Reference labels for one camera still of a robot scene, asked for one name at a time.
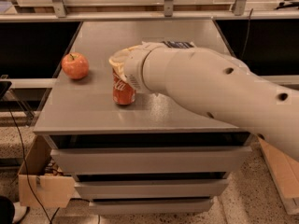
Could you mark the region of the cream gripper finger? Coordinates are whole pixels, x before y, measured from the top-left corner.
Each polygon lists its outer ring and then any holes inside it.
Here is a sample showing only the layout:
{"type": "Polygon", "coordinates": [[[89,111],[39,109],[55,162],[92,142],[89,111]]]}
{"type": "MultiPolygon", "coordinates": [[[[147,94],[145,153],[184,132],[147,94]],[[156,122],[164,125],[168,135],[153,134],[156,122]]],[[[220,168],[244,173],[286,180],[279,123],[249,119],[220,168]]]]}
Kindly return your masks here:
{"type": "Polygon", "coordinates": [[[137,49],[137,46],[119,50],[108,59],[115,74],[124,82],[127,81],[124,68],[132,59],[132,53],[135,49],[137,49]]]}

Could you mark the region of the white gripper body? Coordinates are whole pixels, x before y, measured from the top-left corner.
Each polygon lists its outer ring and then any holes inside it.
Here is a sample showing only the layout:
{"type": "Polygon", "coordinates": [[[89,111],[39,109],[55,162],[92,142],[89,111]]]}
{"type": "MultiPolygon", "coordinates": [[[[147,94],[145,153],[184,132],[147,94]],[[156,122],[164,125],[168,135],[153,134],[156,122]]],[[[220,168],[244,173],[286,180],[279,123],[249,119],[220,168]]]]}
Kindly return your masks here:
{"type": "Polygon", "coordinates": [[[124,62],[124,74],[128,84],[136,91],[151,93],[143,78],[143,66],[149,54],[157,48],[164,48],[163,43],[142,43],[130,51],[124,62]]]}

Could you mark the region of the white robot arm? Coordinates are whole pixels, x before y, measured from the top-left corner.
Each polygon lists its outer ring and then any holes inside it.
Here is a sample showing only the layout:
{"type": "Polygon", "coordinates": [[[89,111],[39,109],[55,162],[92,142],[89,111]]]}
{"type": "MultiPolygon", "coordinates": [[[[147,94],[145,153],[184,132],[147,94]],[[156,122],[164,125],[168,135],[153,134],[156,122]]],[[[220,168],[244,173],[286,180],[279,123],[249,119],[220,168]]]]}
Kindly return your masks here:
{"type": "Polygon", "coordinates": [[[134,89],[166,95],[299,160],[299,91],[253,74],[240,60],[212,49],[143,43],[114,53],[109,62],[134,89]]]}

